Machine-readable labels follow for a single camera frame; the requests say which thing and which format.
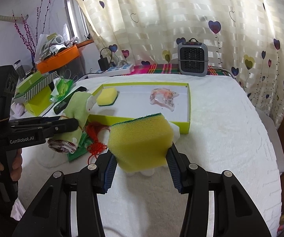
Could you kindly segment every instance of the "white bedsheet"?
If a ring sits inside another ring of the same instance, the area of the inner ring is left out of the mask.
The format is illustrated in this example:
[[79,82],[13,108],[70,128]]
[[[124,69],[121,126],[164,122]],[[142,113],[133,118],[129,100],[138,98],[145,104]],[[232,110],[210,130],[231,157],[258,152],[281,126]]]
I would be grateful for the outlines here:
[[[237,82],[225,76],[145,74],[92,78],[80,81],[77,86],[93,91],[102,83],[133,81],[189,83],[190,130],[177,141],[177,149],[207,171],[231,170],[255,202],[272,236],[276,236],[281,214],[276,156],[255,108]],[[106,141],[108,137],[103,134],[100,137]],[[22,155],[19,198],[25,207],[54,171],[65,174],[79,171],[88,159],[84,155],[66,163],[66,155],[54,153],[46,144],[25,148]],[[174,189],[166,168],[157,168],[152,177],[145,177],[140,173],[127,176],[117,167],[112,188],[106,195],[99,195],[98,200],[107,237],[179,236],[187,196]],[[210,193],[207,236],[213,235],[213,218],[213,193]]]

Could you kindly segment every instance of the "window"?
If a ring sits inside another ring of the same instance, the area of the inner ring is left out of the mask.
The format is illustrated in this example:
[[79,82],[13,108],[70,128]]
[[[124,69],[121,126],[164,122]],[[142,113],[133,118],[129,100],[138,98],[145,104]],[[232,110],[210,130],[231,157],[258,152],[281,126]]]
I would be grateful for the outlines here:
[[77,1],[64,0],[64,2],[71,37],[78,37],[80,42],[91,39],[88,31],[89,22],[85,18]]

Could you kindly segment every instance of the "red tassel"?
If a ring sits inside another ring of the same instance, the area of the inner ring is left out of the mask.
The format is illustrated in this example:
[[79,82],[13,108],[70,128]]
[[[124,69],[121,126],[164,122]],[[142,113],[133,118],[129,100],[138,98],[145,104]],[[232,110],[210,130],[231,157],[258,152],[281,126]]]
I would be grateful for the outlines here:
[[102,125],[98,122],[90,122],[85,128],[87,135],[93,140],[93,143],[87,147],[87,151],[91,153],[87,161],[88,165],[89,165],[89,160],[92,156],[95,156],[95,158],[97,159],[97,155],[107,148],[106,145],[99,142],[97,136],[98,133],[104,129],[107,129],[110,132],[108,126]]

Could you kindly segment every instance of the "curtain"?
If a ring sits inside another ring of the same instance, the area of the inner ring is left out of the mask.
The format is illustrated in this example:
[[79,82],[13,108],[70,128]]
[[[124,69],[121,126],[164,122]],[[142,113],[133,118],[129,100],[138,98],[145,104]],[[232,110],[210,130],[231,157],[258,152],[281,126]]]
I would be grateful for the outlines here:
[[97,48],[109,47],[127,63],[178,63],[180,42],[204,42],[209,65],[230,70],[252,104],[279,127],[284,116],[284,0],[77,1]]

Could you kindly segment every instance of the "plaid blanket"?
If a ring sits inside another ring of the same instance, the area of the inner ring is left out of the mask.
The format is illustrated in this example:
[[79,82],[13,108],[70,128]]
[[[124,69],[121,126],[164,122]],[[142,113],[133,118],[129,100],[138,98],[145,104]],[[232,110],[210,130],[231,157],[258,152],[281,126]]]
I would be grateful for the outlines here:
[[[136,74],[180,74],[178,64],[151,64],[151,65],[140,65],[134,66],[134,71],[127,75]],[[207,75],[221,75],[227,76],[226,73],[216,71],[208,66]]]

